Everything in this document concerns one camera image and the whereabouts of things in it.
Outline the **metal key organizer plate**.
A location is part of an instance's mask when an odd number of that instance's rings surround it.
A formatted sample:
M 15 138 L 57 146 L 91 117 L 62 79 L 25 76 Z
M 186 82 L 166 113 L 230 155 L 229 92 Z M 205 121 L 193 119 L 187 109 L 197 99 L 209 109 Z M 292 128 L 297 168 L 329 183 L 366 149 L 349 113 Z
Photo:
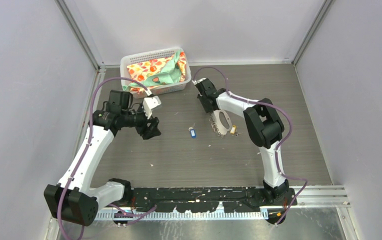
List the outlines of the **metal key organizer plate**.
M 214 133 L 223 137 L 232 129 L 232 121 L 225 110 L 214 110 L 210 114 L 210 124 Z

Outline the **blue tagged key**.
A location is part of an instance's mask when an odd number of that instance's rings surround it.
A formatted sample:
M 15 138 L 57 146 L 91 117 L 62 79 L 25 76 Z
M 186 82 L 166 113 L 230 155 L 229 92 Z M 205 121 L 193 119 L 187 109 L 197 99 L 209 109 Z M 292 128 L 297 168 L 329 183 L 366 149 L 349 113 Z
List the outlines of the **blue tagged key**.
M 197 134 L 196 134 L 196 131 L 195 131 L 195 124 L 193 124 L 192 126 L 190 126 L 188 128 L 188 131 L 190 133 L 190 136 L 191 138 L 195 139 L 197 137 Z

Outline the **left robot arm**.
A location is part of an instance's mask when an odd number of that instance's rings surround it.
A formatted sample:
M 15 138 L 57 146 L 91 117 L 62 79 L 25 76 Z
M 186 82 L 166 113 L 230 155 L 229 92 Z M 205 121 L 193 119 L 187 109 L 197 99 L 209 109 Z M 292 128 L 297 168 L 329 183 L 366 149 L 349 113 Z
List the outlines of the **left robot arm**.
M 161 135 L 159 119 L 153 110 L 161 107 L 158 96 L 146 91 L 137 109 L 133 95 L 127 91 L 111 90 L 102 109 L 93 112 L 79 152 L 56 185 L 47 185 L 44 198 L 51 215 L 62 221 L 89 226 L 102 208 L 112 203 L 127 207 L 133 199 L 131 183 L 111 178 L 106 184 L 91 188 L 94 173 L 117 133 L 134 128 L 143 140 Z

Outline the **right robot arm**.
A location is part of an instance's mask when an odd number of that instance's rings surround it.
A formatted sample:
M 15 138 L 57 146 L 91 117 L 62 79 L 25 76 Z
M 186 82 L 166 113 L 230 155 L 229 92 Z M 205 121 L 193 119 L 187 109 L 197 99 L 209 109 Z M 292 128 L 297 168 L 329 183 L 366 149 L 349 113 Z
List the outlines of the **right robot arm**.
M 284 176 L 280 143 L 285 126 L 268 98 L 256 101 L 243 98 L 226 89 L 216 89 L 208 79 L 193 80 L 204 111 L 210 115 L 213 131 L 225 136 L 234 129 L 228 113 L 244 119 L 251 142 L 258 147 L 263 164 L 263 188 L 252 190 L 247 197 L 251 206 L 291 206 L 295 192 Z

